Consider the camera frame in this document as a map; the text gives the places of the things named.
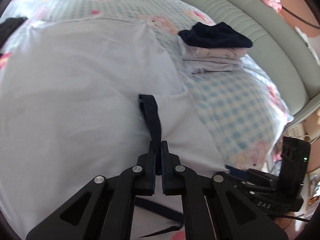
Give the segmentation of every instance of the green leather headboard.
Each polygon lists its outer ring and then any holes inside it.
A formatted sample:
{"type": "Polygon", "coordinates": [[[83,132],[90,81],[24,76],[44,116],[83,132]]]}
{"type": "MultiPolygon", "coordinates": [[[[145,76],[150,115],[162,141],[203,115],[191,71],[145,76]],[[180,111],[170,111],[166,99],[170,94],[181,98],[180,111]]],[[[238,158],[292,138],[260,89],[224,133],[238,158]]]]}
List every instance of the green leather headboard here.
{"type": "Polygon", "coordinates": [[[284,19],[260,0],[182,0],[225,22],[253,41],[248,54],[279,89],[295,120],[320,105],[320,67],[304,41],[284,19]]]}

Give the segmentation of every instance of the silver screw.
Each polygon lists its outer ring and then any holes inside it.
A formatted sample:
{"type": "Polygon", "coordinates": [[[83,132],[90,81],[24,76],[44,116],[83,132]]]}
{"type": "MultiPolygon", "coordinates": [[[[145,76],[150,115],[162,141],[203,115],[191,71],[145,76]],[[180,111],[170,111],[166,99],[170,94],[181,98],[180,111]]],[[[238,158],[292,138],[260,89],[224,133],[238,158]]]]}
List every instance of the silver screw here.
{"type": "Polygon", "coordinates": [[[140,171],[142,171],[142,167],[141,167],[141,166],[134,166],[134,167],[132,168],[132,171],[133,171],[133,172],[140,172],[140,171]]]}
{"type": "Polygon", "coordinates": [[[100,184],[100,183],[104,182],[104,177],[97,176],[97,177],[94,178],[94,182],[97,183],[97,184],[100,184]]]}
{"type": "Polygon", "coordinates": [[[213,180],[215,181],[215,182],[223,182],[223,177],[221,176],[221,175],[215,175],[214,177],[213,177],[213,180]]]}
{"type": "Polygon", "coordinates": [[[184,166],[182,166],[182,165],[176,166],[176,171],[178,171],[178,172],[183,172],[185,170],[186,170],[186,168],[184,166]]]}

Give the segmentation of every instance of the upholstered headboard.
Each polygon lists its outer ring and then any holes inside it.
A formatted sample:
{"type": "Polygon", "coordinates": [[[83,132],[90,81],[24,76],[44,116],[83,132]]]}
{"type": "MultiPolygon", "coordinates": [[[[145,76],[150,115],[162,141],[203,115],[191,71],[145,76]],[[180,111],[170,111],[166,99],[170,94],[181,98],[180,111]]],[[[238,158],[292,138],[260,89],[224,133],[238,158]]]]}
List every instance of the upholstered headboard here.
{"type": "Polygon", "coordinates": [[[260,0],[182,0],[253,41],[248,54],[279,89],[295,120],[320,106],[320,67],[302,38],[260,0]]]}

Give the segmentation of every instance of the bed sheet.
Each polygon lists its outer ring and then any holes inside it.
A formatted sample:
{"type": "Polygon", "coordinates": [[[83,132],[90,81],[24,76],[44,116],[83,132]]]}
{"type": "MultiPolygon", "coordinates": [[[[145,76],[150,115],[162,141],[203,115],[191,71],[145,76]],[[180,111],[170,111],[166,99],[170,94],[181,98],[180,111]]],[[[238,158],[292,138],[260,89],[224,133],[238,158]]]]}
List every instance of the bed sheet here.
{"type": "Polygon", "coordinates": [[[188,87],[189,100],[211,133],[227,165],[261,169],[267,154],[288,121],[292,120],[280,94],[266,73],[248,56],[244,68],[206,73],[204,79],[188,76],[180,58],[177,32],[196,22],[214,22],[203,12],[179,0],[14,0],[0,22],[28,17],[2,48],[0,68],[10,60],[30,24],[57,22],[107,13],[114,17],[145,20],[158,42],[169,52],[188,87]]]}

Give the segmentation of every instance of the stack of folded clothes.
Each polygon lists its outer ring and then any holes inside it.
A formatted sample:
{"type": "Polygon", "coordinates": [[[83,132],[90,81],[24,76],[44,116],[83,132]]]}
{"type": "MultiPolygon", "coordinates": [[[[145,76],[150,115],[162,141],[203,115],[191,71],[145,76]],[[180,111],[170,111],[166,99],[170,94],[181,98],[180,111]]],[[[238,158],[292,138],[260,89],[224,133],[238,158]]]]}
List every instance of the stack of folded clothes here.
{"type": "Polygon", "coordinates": [[[178,35],[181,58],[190,74],[241,68],[240,58],[252,47],[252,41],[224,22],[214,26],[197,23],[178,35]]]}

